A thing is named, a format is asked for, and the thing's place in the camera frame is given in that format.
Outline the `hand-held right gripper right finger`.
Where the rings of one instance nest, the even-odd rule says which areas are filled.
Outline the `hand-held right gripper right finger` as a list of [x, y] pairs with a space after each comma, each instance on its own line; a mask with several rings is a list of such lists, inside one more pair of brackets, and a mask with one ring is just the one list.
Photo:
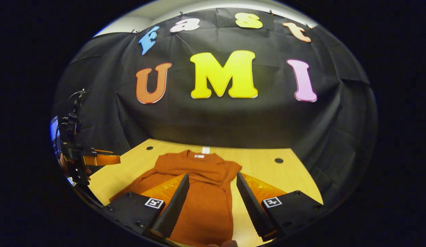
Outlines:
[[304, 192], [284, 192], [244, 173], [237, 188], [251, 222], [263, 242], [290, 237], [318, 219], [324, 205]]

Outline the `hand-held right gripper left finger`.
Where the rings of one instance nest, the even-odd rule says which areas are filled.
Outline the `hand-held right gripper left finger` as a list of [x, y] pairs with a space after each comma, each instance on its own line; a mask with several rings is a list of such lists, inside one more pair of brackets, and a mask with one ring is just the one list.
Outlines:
[[104, 206], [103, 213], [139, 236], [165, 240], [175, 228], [189, 187], [189, 175], [179, 175], [140, 194], [127, 192]]

